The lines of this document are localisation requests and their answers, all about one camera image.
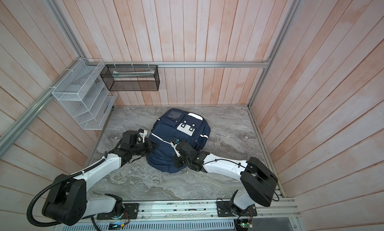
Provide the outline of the navy blue student backpack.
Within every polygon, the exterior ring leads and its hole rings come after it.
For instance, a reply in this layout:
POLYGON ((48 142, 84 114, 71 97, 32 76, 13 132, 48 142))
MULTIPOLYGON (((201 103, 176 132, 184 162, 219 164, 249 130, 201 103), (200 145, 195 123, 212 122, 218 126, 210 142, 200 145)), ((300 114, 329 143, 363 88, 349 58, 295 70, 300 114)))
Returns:
POLYGON ((182 169, 174 165, 176 153, 171 141, 186 141, 193 149, 201 151, 208 141, 211 128, 208 122, 198 114, 177 108, 169 109, 154 124, 150 140, 154 144, 153 151, 146 160, 153 168, 166 173, 177 173, 182 169))

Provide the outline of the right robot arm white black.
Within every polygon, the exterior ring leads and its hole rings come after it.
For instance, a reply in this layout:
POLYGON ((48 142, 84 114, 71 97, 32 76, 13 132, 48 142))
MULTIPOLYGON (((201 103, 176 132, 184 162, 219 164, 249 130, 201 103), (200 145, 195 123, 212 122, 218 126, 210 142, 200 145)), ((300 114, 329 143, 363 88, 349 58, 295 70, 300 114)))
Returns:
POLYGON ((176 166, 188 166, 196 172, 220 174, 242 183, 229 205, 233 212, 244 211, 258 204, 270 207, 274 199, 278 178, 259 159, 251 157, 247 161, 236 161, 218 157, 208 152, 193 149, 186 141, 174 145, 176 166))

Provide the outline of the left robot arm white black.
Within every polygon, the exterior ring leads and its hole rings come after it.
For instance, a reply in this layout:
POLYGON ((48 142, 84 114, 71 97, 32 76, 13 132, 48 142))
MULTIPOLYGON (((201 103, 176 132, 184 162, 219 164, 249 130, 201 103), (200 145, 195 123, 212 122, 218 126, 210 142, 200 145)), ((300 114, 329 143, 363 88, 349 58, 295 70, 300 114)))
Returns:
POLYGON ((98 214, 109 214, 113 219, 121 218, 125 211, 121 197, 105 194, 100 198, 88 199, 87 192, 105 176, 132 162, 134 156, 144 157, 152 149, 146 130, 124 132, 118 144, 104 153, 98 162, 70 176, 60 175, 54 180, 42 208, 43 216, 67 226, 98 214))

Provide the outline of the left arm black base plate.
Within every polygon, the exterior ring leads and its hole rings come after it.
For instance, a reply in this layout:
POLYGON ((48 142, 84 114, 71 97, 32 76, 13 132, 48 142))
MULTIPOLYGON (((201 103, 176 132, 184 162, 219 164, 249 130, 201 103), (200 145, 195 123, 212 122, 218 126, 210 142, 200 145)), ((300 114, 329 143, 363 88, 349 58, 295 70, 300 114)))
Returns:
POLYGON ((123 203, 122 209, 97 214, 97 220, 135 220, 138 217, 138 212, 139 203, 123 203))

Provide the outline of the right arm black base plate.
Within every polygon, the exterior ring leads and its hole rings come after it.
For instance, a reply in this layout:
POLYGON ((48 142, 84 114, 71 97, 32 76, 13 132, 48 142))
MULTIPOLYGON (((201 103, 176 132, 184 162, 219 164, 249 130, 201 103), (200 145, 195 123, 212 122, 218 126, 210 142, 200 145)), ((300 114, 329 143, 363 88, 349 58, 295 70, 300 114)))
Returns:
POLYGON ((217 200, 218 217, 256 217, 258 215, 255 206, 249 206, 246 210, 242 210, 235 206, 231 201, 217 200))

